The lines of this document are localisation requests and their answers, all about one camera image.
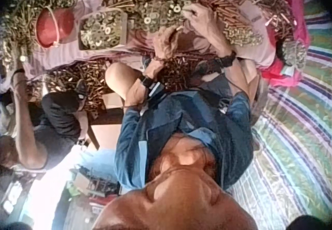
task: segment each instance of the bracelet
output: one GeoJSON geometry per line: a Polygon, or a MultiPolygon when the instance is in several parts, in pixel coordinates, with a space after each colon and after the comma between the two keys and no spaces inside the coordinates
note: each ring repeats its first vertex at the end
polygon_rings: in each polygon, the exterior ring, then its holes
{"type": "Polygon", "coordinates": [[[24,70],[24,68],[19,68],[19,69],[15,70],[15,72],[14,72],[14,73],[12,74],[12,76],[11,76],[11,81],[10,81],[11,84],[13,84],[14,76],[15,76],[16,74],[18,74],[18,73],[23,73],[23,74],[25,74],[25,70],[24,70]]]}

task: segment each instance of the red bucket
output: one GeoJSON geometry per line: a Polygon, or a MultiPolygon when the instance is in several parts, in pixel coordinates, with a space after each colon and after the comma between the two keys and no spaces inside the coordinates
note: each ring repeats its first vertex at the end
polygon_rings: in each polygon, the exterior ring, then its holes
{"type": "Polygon", "coordinates": [[[74,14],[71,8],[44,8],[39,14],[35,34],[37,42],[44,48],[56,46],[59,41],[70,35],[74,28],[74,14]]]}

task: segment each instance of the wristwatch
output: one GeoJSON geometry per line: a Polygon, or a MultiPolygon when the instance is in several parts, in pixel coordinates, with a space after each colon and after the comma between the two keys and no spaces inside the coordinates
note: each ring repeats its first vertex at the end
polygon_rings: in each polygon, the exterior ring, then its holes
{"type": "Polygon", "coordinates": [[[233,65],[235,58],[237,58],[237,53],[235,51],[232,51],[231,55],[216,58],[215,61],[220,65],[220,67],[227,68],[233,65]]]}
{"type": "Polygon", "coordinates": [[[151,90],[152,85],[154,84],[154,81],[147,76],[144,76],[143,74],[140,75],[139,80],[141,81],[141,84],[146,87],[147,89],[151,90]]]}

